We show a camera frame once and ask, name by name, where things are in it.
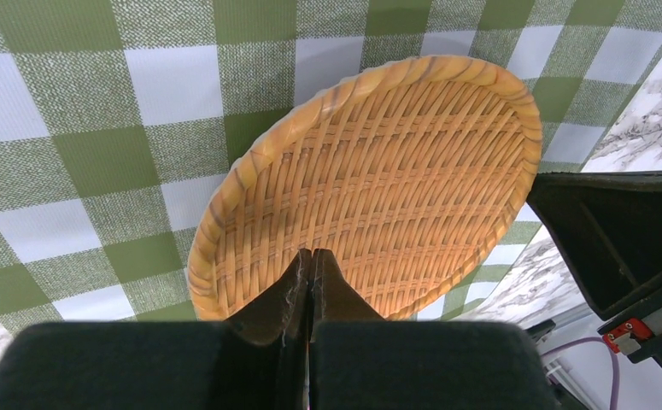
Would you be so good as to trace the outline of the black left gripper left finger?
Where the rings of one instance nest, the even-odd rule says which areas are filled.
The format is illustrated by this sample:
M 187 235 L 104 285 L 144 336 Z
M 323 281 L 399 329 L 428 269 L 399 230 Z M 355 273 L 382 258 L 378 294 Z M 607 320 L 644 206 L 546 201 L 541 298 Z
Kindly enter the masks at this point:
M 56 322 L 0 360 L 0 409 L 301 409 L 311 254 L 221 321 Z

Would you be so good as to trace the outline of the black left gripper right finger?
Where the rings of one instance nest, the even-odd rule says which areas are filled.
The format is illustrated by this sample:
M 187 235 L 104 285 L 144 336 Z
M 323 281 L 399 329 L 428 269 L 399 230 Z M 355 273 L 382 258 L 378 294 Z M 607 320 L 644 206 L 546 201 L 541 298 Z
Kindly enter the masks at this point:
M 555 409 L 529 334 L 501 322 L 383 319 L 330 250 L 313 274 L 313 409 Z

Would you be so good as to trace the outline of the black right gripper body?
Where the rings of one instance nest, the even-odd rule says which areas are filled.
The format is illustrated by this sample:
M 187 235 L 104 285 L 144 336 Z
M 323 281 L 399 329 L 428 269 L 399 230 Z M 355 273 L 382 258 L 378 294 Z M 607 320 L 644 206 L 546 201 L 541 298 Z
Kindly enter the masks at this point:
M 542 173 L 527 202 L 607 347 L 662 368 L 662 171 Z

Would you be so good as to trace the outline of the orange woven plate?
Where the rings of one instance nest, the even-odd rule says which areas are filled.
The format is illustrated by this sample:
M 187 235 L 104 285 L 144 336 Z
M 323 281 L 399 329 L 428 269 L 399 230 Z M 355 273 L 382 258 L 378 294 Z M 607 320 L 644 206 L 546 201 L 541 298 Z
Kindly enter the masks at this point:
M 188 260 L 199 319 L 227 319 L 300 249 L 330 250 L 386 319 L 405 319 L 487 259 L 542 158 L 526 83 L 469 56 L 368 68 L 263 132 L 215 189 Z

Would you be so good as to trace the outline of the green white checkered cloth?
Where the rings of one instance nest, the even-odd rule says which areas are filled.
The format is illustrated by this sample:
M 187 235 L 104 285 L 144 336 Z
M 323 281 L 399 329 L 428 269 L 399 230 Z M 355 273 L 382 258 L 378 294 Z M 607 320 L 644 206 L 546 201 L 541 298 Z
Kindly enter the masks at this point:
M 367 67 L 468 55 L 533 92 L 578 171 L 662 56 L 662 1 L 0 1 L 0 337 L 186 319 L 230 165 Z

